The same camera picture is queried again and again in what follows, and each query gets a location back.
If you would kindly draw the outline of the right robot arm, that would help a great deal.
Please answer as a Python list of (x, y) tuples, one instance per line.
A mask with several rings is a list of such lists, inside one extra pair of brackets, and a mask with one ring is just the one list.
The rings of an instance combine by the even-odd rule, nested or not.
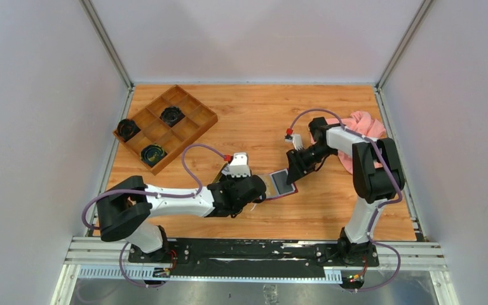
[(352, 159), (358, 197), (340, 232), (335, 256), (345, 265), (354, 265), (372, 253), (373, 230), (384, 207), (402, 200), (405, 177), (396, 145), (391, 138), (370, 138), (343, 123), (328, 124), (324, 117), (314, 118), (308, 127), (313, 138), (309, 147), (303, 147), (293, 129), (286, 131), (285, 140), (294, 146), (287, 152), (287, 184), (317, 171), (331, 155), (344, 153)]

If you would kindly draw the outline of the pink cloth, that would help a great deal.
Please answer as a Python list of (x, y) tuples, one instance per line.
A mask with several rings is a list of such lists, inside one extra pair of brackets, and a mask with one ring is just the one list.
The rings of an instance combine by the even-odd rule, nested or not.
[[(352, 112), (348, 118), (342, 118), (343, 124), (350, 130), (356, 131), (369, 138), (382, 138), (386, 133), (383, 123), (371, 116), (366, 111)], [(338, 152), (338, 158), (342, 166), (353, 174), (352, 144), (346, 140), (342, 141), (341, 150)]]

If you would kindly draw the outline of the black round part lower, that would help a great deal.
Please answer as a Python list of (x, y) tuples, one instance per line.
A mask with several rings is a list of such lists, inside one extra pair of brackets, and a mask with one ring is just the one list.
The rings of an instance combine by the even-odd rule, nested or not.
[(149, 167), (158, 164), (166, 155), (167, 152), (157, 144), (150, 144), (140, 152), (141, 160)]

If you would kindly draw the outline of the gold card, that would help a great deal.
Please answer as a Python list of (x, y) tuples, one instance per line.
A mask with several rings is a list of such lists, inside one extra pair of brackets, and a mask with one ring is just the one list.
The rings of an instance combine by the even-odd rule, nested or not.
[(271, 173), (265, 174), (262, 176), (262, 179), (266, 185), (266, 199), (267, 200), (273, 200), (277, 197), (279, 197), (280, 193), (278, 191), (278, 188), (276, 186), (275, 180), (272, 176)]

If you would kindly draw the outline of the black round part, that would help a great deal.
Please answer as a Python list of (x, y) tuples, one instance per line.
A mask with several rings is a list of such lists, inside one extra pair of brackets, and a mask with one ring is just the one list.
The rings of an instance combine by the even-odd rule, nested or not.
[(149, 167), (158, 164), (166, 155), (167, 152), (157, 144), (150, 144), (140, 152), (141, 160)]
[(179, 107), (170, 106), (163, 110), (159, 118), (169, 127), (173, 127), (185, 118), (185, 114)]
[(139, 126), (134, 122), (132, 119), (122, 119), (116, 128), (116, 135), (127, 142), (128, 140), (132, 139), (136, 134), (141, 131)]

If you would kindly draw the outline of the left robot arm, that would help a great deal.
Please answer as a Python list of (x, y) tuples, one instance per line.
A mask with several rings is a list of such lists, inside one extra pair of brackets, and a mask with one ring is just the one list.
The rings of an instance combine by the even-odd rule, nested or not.
[(172, 256), (165, 230), (148, 218), (164, 215), (236, 217), (252, 202), (266, 197), (257, 175), (226, 179), (197, 189), (161, 188), (131, 176), (95, 200), (100, 239), (125, 240), (152, 262)]

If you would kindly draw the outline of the beige oval tray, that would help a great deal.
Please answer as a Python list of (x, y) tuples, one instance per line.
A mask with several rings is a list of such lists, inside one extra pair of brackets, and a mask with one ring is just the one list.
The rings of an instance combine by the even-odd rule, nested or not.
[(226, 163), (225, 165), (222, 166), (222, 168), (219, 170), (219, 172), (215, 175), (215, 177), (212, 180), (212, 183), (216, 183), (220, 180), (225, 179), (227, 175), (229, 175), (229, 169), (228, 169), (228, 164)]

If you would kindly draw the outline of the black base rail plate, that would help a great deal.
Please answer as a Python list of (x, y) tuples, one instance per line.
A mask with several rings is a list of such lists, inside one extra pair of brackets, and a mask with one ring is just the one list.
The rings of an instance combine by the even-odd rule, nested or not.
[(325, 267), (377, 267), (376, 248), (352, 258), (334, 241), (176, 238), (151, 254), (131, 246), (130, 263), (168, 264), (172, 276), (320, 278)]

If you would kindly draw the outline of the black round part upper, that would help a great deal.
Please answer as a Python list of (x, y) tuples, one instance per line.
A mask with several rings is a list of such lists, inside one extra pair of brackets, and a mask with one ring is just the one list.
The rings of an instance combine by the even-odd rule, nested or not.
[(173, 127), (185, 118), (185, 114), (179, 107), (170, 106), (163, 110), (159, 118), (169, 127)]

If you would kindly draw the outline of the black round part left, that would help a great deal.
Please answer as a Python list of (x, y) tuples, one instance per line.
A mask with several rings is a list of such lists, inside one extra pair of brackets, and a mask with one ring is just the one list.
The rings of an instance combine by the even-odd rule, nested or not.
[(128, 140), (132, 139), (136, 134), (141, 131), (139, 126), (134, 122), (132, 119), (122, 119), (116, 128), (116, 135), (127, 142)]

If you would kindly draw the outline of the red leather card holder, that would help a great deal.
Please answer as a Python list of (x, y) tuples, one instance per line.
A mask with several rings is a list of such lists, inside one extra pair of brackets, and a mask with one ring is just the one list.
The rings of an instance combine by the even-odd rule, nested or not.
[[(282, 170), (277, 170), (275, 172), (271, 172), (271, 174), (274, 178), (274, 181), (275, 181), (276, 186), (278, 188), (278, 191), (280, 193), (279, 197), (277, 197), (275, 199), (282, 198), (285, 196), (290, 196), (290, 195), (298, 192), (298, 189), (297, 189), (295, 183), (293, 183), (293, 184), (287, 184), (286, 183), (286, 178), (287, 178), (287, 174), (288, 174), (287, 168), (284, 168)], [(261, 199), (267, 200), (265, 193), (261, 196)]]

